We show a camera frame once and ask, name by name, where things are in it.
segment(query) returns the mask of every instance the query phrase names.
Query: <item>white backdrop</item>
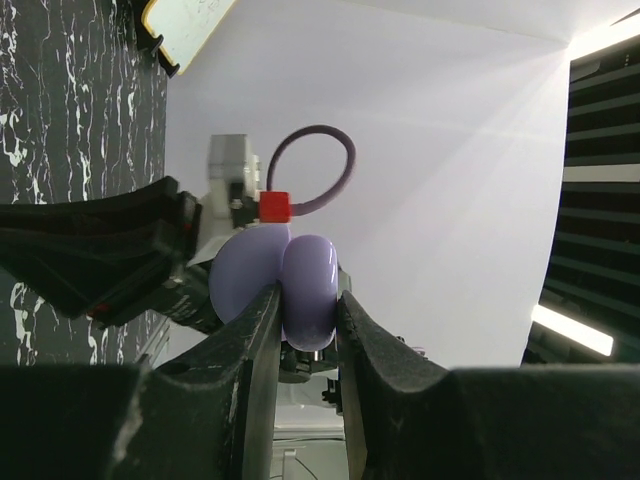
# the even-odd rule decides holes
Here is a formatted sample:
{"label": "white backdrop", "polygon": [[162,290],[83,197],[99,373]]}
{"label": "white backdrop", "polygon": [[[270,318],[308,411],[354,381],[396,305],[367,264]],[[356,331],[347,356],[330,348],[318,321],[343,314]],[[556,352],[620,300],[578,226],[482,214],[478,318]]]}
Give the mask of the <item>white backdrop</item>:
{"label": "white backdrop", "polygon": [[[170,82],[167,173],[203,193],[213,133],[267,161],[293,130],[347,131],[344,194],[294,222],[331,238],[371,316],[446,366],[517,365],[546,270],[562,175],[560,43],[333,0],[238,0]],[[331,140],[294,145],[276,188],[337,178]]]}

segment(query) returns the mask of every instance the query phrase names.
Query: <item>marble surface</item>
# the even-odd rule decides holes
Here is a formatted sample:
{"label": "marble surface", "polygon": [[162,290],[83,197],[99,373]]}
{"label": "marble surface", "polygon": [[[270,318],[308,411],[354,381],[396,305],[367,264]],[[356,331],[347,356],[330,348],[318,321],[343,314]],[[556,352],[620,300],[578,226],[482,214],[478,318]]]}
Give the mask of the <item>marble surface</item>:
{"label": "marble surface", "polygon": [[[130,192],[164,172],[166,76],[120,0],[0,2],[0,202]],[[0,269],[0,363],[133,361],[154,313],[100,331]]]}

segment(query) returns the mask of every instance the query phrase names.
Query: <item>purple object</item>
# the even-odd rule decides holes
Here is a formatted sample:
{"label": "purple object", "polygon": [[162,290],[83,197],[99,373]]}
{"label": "purple object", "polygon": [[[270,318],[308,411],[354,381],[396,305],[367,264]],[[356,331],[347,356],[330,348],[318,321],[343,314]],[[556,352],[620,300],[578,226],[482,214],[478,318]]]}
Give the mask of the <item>purple object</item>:
{"label": "purple object", "polygon": [[284,333],[303,352],[326,348],[335,334],[338,258],[333,244],[317,235],[293,239],[284,252]]}
{"label": "purple object", "polygon": [[209,296],[220,320],[234,320],[260,290],[276,282],[291,231],[285,224],[252,227],[220,249],[209,274]]}

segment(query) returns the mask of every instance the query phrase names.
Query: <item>white board with yellow edge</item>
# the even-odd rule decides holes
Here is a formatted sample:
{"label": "white board with yellow edge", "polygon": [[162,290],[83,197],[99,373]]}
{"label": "white board with yellow edge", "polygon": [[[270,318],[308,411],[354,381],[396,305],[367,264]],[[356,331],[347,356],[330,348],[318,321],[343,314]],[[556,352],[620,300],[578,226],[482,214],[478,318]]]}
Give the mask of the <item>white board with yellow edge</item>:
{"label": "white board with yellow edge", "polygon": [[150,0],[142,13],[149,34],[163,37],[160,50],[184,73],[236,0]]}

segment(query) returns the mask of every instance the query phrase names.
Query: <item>black marble table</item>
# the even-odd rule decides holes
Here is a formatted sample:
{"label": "black marble table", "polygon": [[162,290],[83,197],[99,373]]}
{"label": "black marble table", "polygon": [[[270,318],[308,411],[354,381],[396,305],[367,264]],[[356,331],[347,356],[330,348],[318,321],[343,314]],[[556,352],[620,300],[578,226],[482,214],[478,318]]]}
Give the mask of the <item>black marble table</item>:
{"label": "black marble table", "polygon": [[[0,2],[0,202],[102,198],[163,176],[166,76],[131,20],[120,0]],[[2,364],[134,361],[161,320],[100,331],[0,269]]]}

